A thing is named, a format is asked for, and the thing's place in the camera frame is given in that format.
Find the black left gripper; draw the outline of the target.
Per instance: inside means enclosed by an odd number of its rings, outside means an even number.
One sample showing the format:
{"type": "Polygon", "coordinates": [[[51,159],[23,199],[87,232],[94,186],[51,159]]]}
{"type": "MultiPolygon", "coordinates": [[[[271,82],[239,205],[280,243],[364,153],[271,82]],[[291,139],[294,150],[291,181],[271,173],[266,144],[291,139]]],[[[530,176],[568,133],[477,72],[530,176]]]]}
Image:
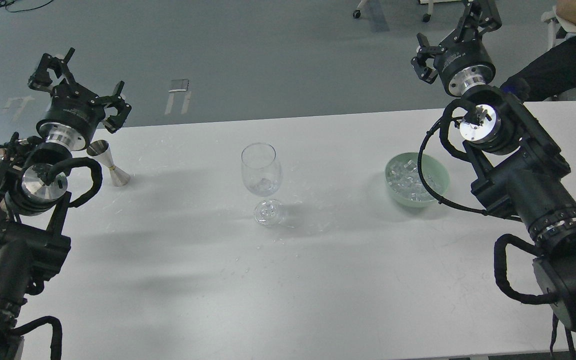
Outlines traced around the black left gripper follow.
{"type": "Polygon", "coordinates": [[[60,144],[69,151],[86,150],[99,125],[116,133],[126,123],[132,107],[122,96],[125,82],[120,80],[111,95],[99,96],[82,85],[76,85],[68,63],[76,49],[64,57],[44,53],[29,76],[32,91],[46,92],[51,101],[36,125],[40,137],[60,144]]]}

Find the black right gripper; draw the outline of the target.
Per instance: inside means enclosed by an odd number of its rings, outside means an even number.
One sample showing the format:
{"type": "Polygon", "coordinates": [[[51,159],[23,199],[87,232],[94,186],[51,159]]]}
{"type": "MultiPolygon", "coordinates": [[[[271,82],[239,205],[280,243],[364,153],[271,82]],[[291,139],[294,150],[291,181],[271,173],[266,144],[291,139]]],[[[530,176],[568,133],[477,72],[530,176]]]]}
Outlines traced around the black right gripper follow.
{"type": "Polygon", "coordinates": [[[416,34],[418,48],[410,60],[419,80],[433,84],[439,75],[444,91],[452,97],[493,81],[496,68],[481,36],[503,25],[494,0],[462,0],[462,4],[457,26],[439,45],[431,46],[425,34],[416,34]],[[428,65],[430,59],[435,59],[435,68],[428,65]]]}

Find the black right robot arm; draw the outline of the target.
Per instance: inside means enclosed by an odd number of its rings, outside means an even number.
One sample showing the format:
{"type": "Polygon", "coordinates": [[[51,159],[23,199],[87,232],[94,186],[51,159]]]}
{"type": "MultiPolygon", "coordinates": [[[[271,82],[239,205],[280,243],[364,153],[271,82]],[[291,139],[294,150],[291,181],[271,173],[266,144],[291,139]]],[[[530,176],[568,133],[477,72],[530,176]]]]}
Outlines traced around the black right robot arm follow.
{"type": "Polygon", "coordinates": [[[439,204],[513,220],[525,225],[531,242],[503,234],[493,247],[494,280],[505,296],[524,305],[549,305],[553,312],[551,344],[562,324],[569,356],[576,359],[576,201],[562,184],[570,166],[561,149],[522,100],[490,82],[496,69],[482,43],[498,30],[501,17],[493,0],[465,0],[455,29],[437,46],[422,33],[411,64],[418,78],[440,78],[454,97],[426,133],[418,151],[422,161],[429,139],[439,134],[443,148],[469,163],[477,176],[471,193],[483,206],[451,202],[426,182],[439,204]]]}

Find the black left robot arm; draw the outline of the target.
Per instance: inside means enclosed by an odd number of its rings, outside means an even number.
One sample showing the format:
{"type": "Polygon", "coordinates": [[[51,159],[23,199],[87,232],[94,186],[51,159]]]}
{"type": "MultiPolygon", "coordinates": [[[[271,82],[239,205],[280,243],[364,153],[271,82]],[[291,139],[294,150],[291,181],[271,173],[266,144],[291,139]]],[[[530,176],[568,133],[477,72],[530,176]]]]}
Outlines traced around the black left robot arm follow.
{"type": "Polygon", "coordinates": [[[37,296],[59,274],[71,250],[62,230],[68,210],[99,193],[103,167],[115,186],[130,181],[115,166],[109,143],[94,140],[98,125],[116,133],[131,106],[122,97],[124,82],[100,96],[78,83],[69,68],[75,50],[64,57],[43,54],[28,86],[50,95],[36,124],[36,135],[13,133],[0,144],[0,360],[19,360],[25,335],[51,327],[51,360],[62,357],[63,328],[54,316],[24,325],[18,317],[27,296],[37,296]]]}

